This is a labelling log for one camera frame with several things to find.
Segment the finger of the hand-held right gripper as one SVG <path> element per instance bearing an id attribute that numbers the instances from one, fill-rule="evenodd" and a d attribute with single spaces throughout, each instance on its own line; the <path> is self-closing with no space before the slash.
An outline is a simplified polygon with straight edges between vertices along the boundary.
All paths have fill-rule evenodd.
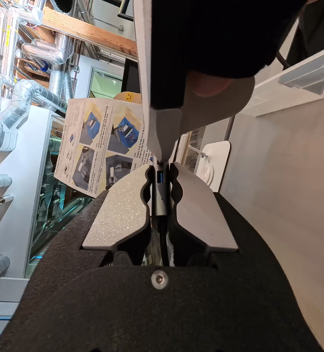
<path id="1" fill-rule="evenodd" d="M 133 1 L 133 15 L 147 147 L 165 162 L 182 134 L 239 113 L 255 77 L 234 80 L 212 97 L 197 96 L 187 78 L 191 3 Z"/>

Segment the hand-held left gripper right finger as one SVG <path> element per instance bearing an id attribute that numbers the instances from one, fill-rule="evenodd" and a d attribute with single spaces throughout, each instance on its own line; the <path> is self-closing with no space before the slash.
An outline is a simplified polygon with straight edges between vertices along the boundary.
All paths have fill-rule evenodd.
<path id="1" fill-rule="evenodd" d="M 180 163 L 170 165 L 171 225 L 195 241 L 205 254 L 236 252 L 238 245 L 212 189 Z"/>

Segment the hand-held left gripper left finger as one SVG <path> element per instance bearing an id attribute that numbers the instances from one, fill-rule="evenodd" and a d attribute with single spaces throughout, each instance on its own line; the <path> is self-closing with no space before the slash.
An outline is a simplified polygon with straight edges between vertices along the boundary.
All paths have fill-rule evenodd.
<path id="1" fill-rule="evenodd" d="M 141 166 L 114 184 L 89 229 L 82 247 L 85 250 L 116 251 L 118 245 L 148 227 L 150 197 L 148 172 L 151 166 Z"/>

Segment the slim grey usb hub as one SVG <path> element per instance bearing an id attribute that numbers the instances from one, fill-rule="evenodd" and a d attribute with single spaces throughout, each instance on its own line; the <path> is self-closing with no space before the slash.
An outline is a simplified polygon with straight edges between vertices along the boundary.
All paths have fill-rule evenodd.
<path id="1" fill-rule="evenodd" d="M 152 216 L 168 216 L 170 214 L 170 178 L 169 162 L 159 162 L 153 157 L 155 175 L 152 181 Z"/>

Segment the clear plastic bin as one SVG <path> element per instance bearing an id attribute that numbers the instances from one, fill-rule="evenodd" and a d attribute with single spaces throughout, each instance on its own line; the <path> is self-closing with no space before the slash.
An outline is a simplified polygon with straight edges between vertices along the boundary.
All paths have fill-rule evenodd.
<path id="1" fill-rule="evenodd" d="M 261 116 L 324 98 L 324 50 L 257 84 L 240 111 Z"/>

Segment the person's right hand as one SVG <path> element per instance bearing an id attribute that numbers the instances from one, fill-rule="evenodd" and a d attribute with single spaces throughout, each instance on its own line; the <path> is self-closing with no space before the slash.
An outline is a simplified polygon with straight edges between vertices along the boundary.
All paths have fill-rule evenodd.
<path id="1" fill-rule="evenodd" d="M 187 81 L 191 91 L 201 98 L 209 98 L 220 94 L 234 81 L 233 78 L 210 76 L 190 70 Z"/>

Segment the white stand base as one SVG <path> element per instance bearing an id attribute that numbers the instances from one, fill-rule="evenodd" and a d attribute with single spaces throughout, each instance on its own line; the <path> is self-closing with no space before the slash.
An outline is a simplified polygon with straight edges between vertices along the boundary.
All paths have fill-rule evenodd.
<path id="1" fill-rule="evenodd" d="M 220 189 L 230 149 L 230 142 L 222 141 L 207 144 L 198 151 L 200 159 L 195 173 L 213 192 Z"/>

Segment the black monitor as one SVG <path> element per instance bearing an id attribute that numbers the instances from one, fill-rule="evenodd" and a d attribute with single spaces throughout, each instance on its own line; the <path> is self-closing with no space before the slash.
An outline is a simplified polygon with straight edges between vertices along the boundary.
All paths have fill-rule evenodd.
<path id="1" fill-rule="evenodd" d="M 138 63 L 128 58 L 125 59 L 121 92 L 141 93 Z"/>

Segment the large glass window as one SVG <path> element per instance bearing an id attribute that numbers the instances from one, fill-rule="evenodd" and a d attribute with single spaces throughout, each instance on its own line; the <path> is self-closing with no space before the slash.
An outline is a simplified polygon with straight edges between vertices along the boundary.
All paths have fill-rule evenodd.
<path id="1" fill-rule="evenodd" d="M 41 194 L 30 259 L 39 258 L 45 247 L 93 199 L 55 180 L 51 196 Z"/>

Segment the instruction poster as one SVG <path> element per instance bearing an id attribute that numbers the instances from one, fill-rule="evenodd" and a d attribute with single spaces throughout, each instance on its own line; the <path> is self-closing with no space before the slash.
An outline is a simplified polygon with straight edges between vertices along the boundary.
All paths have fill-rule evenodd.
<path id="1" fill-rule="evenodd" d="M 142 105 L 106 98 L 68 101 L 54 177 L 96 198 L 135 169 L 152 165 Z"/>

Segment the silver ventilation duct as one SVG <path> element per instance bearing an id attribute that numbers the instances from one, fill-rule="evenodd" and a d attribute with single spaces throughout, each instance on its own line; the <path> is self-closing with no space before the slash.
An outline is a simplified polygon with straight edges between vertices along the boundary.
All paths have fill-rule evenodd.
<path id="1" fill-rule="evenodd" d="M 41 39 L 25 42 L 20 26 L 35 28 L 43 22 L 47 1 L 10 1 L 0 8 L 0 152 L 15 149 L 18 128 L 29 115 L 32 103 L 53 112 L 66 112 L 68 99 L 73 98 L 70 59 L 73 45 L 70 37 L 58 33 L 54 44 Z M 14 63 L 17 52 L 39 61 L 39 69 L 50 67 L 49 89 L 35 80 L 16 81 Z"/>

